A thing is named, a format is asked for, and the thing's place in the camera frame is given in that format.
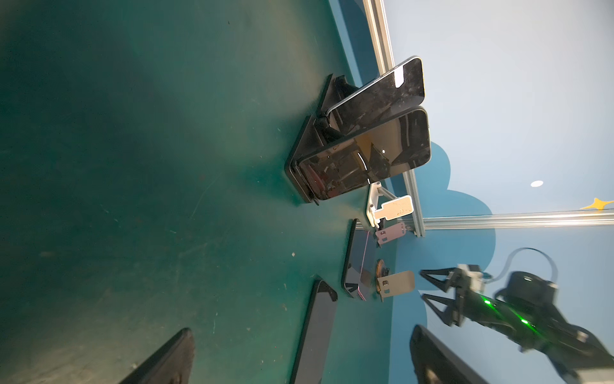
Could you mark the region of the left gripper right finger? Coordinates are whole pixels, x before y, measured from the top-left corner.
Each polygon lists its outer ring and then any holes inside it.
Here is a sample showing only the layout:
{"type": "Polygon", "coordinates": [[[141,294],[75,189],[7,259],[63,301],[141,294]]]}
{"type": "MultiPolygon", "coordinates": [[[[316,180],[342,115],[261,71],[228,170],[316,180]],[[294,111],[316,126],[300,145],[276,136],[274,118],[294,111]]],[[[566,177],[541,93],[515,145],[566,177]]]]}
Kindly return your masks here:
{"type": "Polygon", "coordinates": [[[414,326],[409,341],[409,350],[417,382],[420,384],[487,383],[473,368],[422,325],[414,326]]]}

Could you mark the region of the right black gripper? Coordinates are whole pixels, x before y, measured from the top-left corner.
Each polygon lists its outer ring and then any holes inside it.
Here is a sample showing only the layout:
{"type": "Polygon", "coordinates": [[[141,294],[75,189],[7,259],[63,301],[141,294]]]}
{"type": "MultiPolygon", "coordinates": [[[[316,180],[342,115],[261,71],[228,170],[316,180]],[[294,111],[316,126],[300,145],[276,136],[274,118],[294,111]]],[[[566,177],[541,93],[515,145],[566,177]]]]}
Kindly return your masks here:
{"type": "Polygon", "coordinates": [[[492,299],[470,289],[471,278],[458,275],[456,268],[420,270],[419,275],[438,290],[447,292],[454,288],[454,299],[432,294],[422,294],[425,304],[446,326],[462,326],[466,319],[497,331],[505,336],[513,335],[513,327],[497,309],[492,299]]]}

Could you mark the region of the aluminium frame back bar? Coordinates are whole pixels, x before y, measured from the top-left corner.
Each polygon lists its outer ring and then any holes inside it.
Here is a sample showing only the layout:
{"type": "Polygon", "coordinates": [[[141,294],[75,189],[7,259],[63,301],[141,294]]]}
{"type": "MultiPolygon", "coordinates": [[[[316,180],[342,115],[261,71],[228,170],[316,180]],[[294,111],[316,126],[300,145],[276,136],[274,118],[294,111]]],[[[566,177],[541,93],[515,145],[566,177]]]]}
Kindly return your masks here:
{"type": "Polygon", "coordinates": [[[496,230],[613,225],[613,210],[424,218],[425,230],[496,230]]]}

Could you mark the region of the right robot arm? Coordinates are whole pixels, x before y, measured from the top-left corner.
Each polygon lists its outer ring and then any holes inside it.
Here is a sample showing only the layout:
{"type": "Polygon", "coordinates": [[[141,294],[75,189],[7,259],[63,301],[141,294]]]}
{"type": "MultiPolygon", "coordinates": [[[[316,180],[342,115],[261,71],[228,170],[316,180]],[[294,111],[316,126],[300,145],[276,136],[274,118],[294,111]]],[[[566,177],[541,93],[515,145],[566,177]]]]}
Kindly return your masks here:
{"type": "Polygon", "coordinates": [[[424,294],[423,300],[447,326],[470,319],[514,342],[522,352],[537,350],[548,357],[567,383],[611,383],[613,356],[590,331],[568,323],[555,305],[556,283],[529,272],[515,271],[492,298],[484,295],[486,280],[477,265],[421,270],[420,276],[453,298],[424,294]]]}

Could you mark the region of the white phone stand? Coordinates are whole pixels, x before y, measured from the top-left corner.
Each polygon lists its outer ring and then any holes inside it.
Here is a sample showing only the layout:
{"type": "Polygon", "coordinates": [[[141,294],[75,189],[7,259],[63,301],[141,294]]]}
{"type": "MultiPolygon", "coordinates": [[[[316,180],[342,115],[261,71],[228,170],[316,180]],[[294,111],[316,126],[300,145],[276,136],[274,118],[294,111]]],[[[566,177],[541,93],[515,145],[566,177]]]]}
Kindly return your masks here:
{"type": "Polygon", "coordinates": [[[381,182],[369,185],[366,203],[366,218],[373,228],[379,228],[382,220],[392,221],[414,212],[410,195],[397,197],[382,186],[381,182]]]}

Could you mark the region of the black stand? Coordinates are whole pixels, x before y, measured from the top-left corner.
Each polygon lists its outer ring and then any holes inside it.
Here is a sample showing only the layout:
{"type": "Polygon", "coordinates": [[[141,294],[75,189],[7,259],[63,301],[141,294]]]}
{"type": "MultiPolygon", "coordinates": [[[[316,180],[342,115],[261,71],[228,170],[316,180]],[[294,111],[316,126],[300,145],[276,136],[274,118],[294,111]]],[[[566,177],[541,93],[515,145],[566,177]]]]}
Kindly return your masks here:
{"type": "Polygon", "coordinates": [[[316,203],[318,205],[319,201],[314,197],[308,183],[298,169],[298,160],[301,157],[308,155],[312,151],[319,150],[324,146],[324,141],[315,126],[316,121],[316,117],[313,115],[309,115],[305,118],[302,129],[286,159],[285,172],[303,201],[305,203],[316,203]]]}
{"type": "Polygon", "coordinates": [[[326,116],[327,111],[342,101],[346,97],[350,96],[358,90],[357,86],[350,84],[345,75],[335,76],[331,74],[327,77],[324,85],[324,90],[320,98],[320,102],[317,109],[318,116],[326,116]]]}

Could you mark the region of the black phone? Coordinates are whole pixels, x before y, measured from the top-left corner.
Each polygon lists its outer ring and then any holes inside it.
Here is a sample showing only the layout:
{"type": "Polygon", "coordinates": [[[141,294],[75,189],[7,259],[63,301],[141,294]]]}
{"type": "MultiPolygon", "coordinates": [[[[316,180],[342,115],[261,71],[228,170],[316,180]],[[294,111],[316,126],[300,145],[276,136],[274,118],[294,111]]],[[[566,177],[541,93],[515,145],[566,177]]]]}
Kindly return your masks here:
{"type": "Polygon", "coordinates": [[[313,284],[290,382],[322,382],[337,313],[337,292],[323,279],[313,284]]]}
{"type": "Polygon", "coordinates": [[[325,117],[341,134],[351,134],[418,107],[424,100],[423,62],[414,56],[338,102],[325,117]]]}
{"type": "Polygon", "coordinates": [[[291,169],[307,200],[319,202],[423,166],[431,156],[428,115],[416,107],[311,150],[291,169]]]}

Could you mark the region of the purple phone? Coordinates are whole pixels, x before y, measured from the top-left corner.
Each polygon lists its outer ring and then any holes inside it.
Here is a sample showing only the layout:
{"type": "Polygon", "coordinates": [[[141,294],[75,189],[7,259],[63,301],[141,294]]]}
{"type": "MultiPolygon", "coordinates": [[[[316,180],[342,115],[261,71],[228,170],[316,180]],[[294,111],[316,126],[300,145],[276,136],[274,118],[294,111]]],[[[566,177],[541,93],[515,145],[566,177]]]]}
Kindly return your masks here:
{"type": "Polygon", "coordinates": [[[369,301],[376,270],[377,241],[358,219],[351,224],[342,274],[342,286],[354,299],[369,301]]]}

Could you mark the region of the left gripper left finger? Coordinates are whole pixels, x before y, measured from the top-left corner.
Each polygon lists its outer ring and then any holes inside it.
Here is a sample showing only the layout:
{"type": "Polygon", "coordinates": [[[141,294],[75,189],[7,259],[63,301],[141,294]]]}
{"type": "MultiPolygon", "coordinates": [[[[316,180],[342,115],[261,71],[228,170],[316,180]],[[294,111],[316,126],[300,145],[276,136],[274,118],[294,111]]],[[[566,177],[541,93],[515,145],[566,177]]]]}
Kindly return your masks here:
{"type": "Polygon", "coordinates": [[[190,328],[183,328],[140,364],[120,384],[188,384],[196,345],[190,328]]]}

